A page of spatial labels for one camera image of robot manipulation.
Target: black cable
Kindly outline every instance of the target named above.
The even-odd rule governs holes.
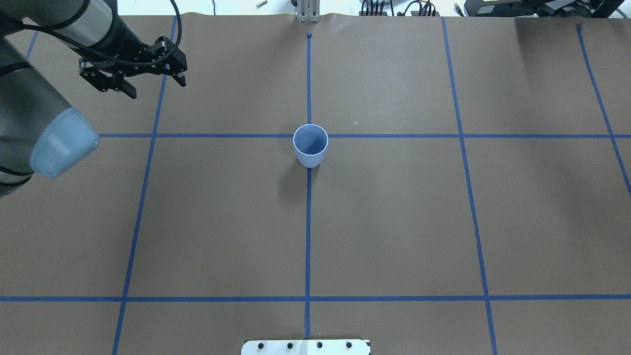
[[[417,3],[418,4],[418,14],[420,15],[421,12],[423,11],[423,3],[424,1],[419,1],[419,0],[414,0],[411,3],[408,4],[408,7],[405,8],[405,11],[403,11],[403,16],[405,16],[406,13],[408,13],[408,9],[410,8],[410,6],[412,6],[412,4]]]
[[[460,8],[460,5],[458,5],[458,3],[454,4],[454,11],[461,17],[464,17],[463,10]]]
[[[422,13],[418,14],[419,16],[436,16],[436,6],[432,4],[430,0],[427,0],[427,4],[423,7]]]
[[[64,42],[67,42],[83,51],[86,51],[87,53],[92,54],[93,56],[96,57],[100,57],[102,59],[105,59],[107,61],[113,62],[115,64],[120,64],[120,65],[126,65],[126,66],[137,66],[137,67],[147,67],[147,66],[154,66],[156,64],[160,64],[162,62],[164,62],[165,60],[167,60],[180,46],[180,41],[182,40],[182,18],[180,16],[180,10],[177,8],[177,5],[175,3],[175,0],[170,0],[171,4],[173,5],[173,9],[175,10],[175,19],[177,20],[177,40],[175,41],[175,45],[173,48],[171,48],[170,51],[166,52],[161,58],[156,59],[154,61],[151,62],[147,62],[147,63],[137,63],[137,62],[132,62],[132,61],[124,61],[122,59],[118,59],[116,57],[112,57],[109,56],[105,53],[96,51],[95,49],[92,49],[86,45],[80,44],[79,42],[66,37],[60,33],[57,33],[51,29],[48,29],[46,27],[41,27],[41,26],[35,26],[35,25],[26,25],[24,23],[17,23],[16,25],[22,29],[22,30],[33,30],[33,31],[39,31],[39,32],[43,32],[46,33],[47,35],[51,35],[53,37],[57,37],[58,39],[61,39]]]
[[[620,16],[622,16],[623,18],[628,18],[627,14],[625,14],[624,12],[622,12],[621,9],[616,9],[616,12],[620,14]]]

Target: cup rim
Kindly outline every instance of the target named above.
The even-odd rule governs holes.
[[[302,150],[298,149],[298,147],[296,147],[296,133],[298,133],[298,131],[300,131],[303,127],[307,127],[307,126],[315,126],[318,127],[319,129],[322,130],[322,132],[324,132],[324,135],[326,136],[326,144],[324,145],[324,148],[322,148],[322,150],[320,150],[319,152],[315,153],[315,154],[306,154],[303,153]],[[314,123],[307,123],[307,124],[303,124],[302,126],[298,127],[298,129],[296,129],[296,132],[293,133],[292,136],[292,142],[293,142],[293,147],[295,148],[295,150],[298,150],[302,155],[306,155],[308,157],[314,157],[318,154],[321,154],[323,151],[326,150],[326,148],[329,146],[329,133],[326,133],[326,131],[324,130],[324,128],[318,126],[317,124]]]

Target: metal bracket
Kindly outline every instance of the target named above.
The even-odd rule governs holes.
[[[370,340],[250,340],[241,355],[370,355]]]
[[[320,0],[298,0],[298,22],[320,22]]]
[[[112,89],[123,92],[132,99],[136,98],[136,88],[125,80],[123,74],[114,73],[112,76],[107,76],[83,58],[79,61],[79,75],[98,91],[106,92]]]

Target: blue tape line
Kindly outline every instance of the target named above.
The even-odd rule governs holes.
[[[293,134],[159,133],[158,138],[291,138]]]
[[[121,302],[121,297],[0,296],[0,302]]]
[[[305,339],[311,335],[311,176],[307,169],[307,223],[305,228]]]
[[[578,33],[579,35],[579,42],[581,43],[581,51],[583,52],[583,58],[585,59],[585,66],[587,67],[589,79],[591,80],[592,86],[594,87],[594,92],[596,93],[596,99],[598,100],[598,105],[600,106],[600,112],[603,114],[604,124],[607,126],[607,132],[609,132],[609,137],[611,138],[611,145],[613,145],[613,150],[616,153],[618,165],[620,165],[620,170],[622,171],[622,178],[624,178],[625,184],[627,185],[627,191],[629,193],[629,196],[631,196],[631,183],[629,183],[627,170],[625,169],[625,164],[622,162],[622,157],[620,156],[620,151],[618,150],[618,144],[616,144],[616,139],[613,136],[613,130],[611,128],[611,123],[609,122],[609,117],[607,116],[607,112],[604,109],[603,99],[600,96],[600,90],[598,90],[598,85],[596,84],[594,73],[592,72],[591,65],[589,64],[587,49],[585,48],[585,42],[583,41],[582,25],[576,26],[576,33]]]
[[[480,228],[478,227],[478,215],[475,209],[475,201],[473,199],[473,189],[471,187],[471,174],[469,173],[469,162],[467,159],[467,150],[464,144],[463,123],[460,116],[460,105],[458,103],[458,94],[456,91],[456,79],[454,77],[454,68],[451,61],[451,50],[449,49],[449,38],[447,36],[447,23],[445,18],[442,19],[442,33],[445,40],[445,51],[447,54],[447,66],[449,67],[449,79],[451,81],[451,93],[454,97],[454,109],[456,110],[456,122],[458,124],[458,133],[460,134],[460,150],[463,155],[464,175],[467,181],[467,190],[469,193],[469,205],[471,207],[471,217],[473,218],[473,227],[475,230],[475,239],[478,249],[478,263],[480,264],[480,276],[482,278],[482,289],[484,296],[488,297],[487,271],[484,266],[484,256],[482,253],[482,242],[480,241]],[[493,313],[491,310],[491,302],[485,301],[487,307],[488,332],[491,338],[491,348],[493,355],[497,355],[497,342],[495,340],[495,326],[493,325]]]
[[[303,296],[245,297],[127,297],[127,303],[273,303],[305,302]],[[511,294],[495,296],[311,296],[311,302],[455,302],[455,301],[556,301],[631,299],[631,294]],[[0,296],[0,302],[121,302],[122,297]]]
[[[543,135],[543,134],[484,134],[484,133],[466,133],[463,134],[464,138],[609,138],[608,135]]]
[[[118,354],[118,345],[121,342],[122,321],[125,317],[126,306],[127,302],[123,299],[121,302],[121,308],[119,309],[119,318],[116,322],[116,333],[114,334],[114,346],[112,347],[112,355]]]
[[[332,134],[329,138],[459,138],[457,134],[448,133],[425,133],[425,134]]]
[[[99,133],[101,138],[151,138],[151,133]]]
[[[312,296],[313,302],[453,302],[484,301],[484,296]]]
[[[176,17],[173,16],[173,22],[171,24],[171,36],[172,39],[175,34],[175,24],[177,23]],[[167,84],[167,76],[162,76],[162,84],[160,85],[160,95],[158,97],[158,105],[156,107],[156,115],[153,120],[153,132],[151,134],[151,143],[149,144],[149,153],[147,154],[147,164],[144,169],[143,188],[140,192],[140,202],[138,203],[138,214],[136,215],[136,225],[134,226],[134,236],[131,241],[131,250],[129,252],[129,261],[127,263],[127,272],[125,274],[125,284],[123,286],[121,308],[119,311],[119,319],[116,325],[116,333],[114,335],[114,346],[112,347],[112,355],[118,353],[119,342],[121,341],[121,332],[123,319],[125,317],[125,307],[127,305],[127,295],[129,294],[129,282],[131,280],[131,271],[134,266],[134,257],[136,256],[136,245],[138,243],[138,233],[140,231],[140,222],[143,218],[144,198],[147,193],[147,184],[149,182],[149,172],[151,171],[151,161],[153,159],[153,149],[155,147],[156,135],[158,133],[158,125],[160,124],[160,113],[162,111],[162,100],[164,98],[164,90]]]
[[[128,297],[127,302],[160,303],[160,302],[192,302],[192,303],[243,303],[243,302],[304,302],[302,296],[253,296],[253,297]]]
[[[311,32],[307,32],[307,123],[311,123]]]
[[[599,300],[599,299],[631,299],[631,294],[516,294],[506,296],[489,296],[490,301],[554,301],[554,300]]]
[[[102,138],[150,138],[151,133],[100,133]],[[543,134],[504,134],[504,133],[465,133],[465,138],[542,138],[542,139],[610,139],[610,135],[543,135]],[[157,138],[291,138],[290,133],[158,133]],[[336,133],[329,138],[460,138],[457,133]],[[613,135],[616,139],[629,139],[631,135]]]
[[[39,34],[39,31],[35,31],[35,33],[33,33],[33,37],[31,38],[31,44],[28,45],[28,50],[27,50],[27,54],[26,54],[26,58],[30,58],[31,53],[33,52],[33,47],[35,47],[35,41],[37,40],[37,35]]]

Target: blue end cap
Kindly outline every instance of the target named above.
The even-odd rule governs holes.
[[[79,110],[61,112],[42,132],[31,153],[31,168],[54,178],[72,168],[97,148],[99,137]]]

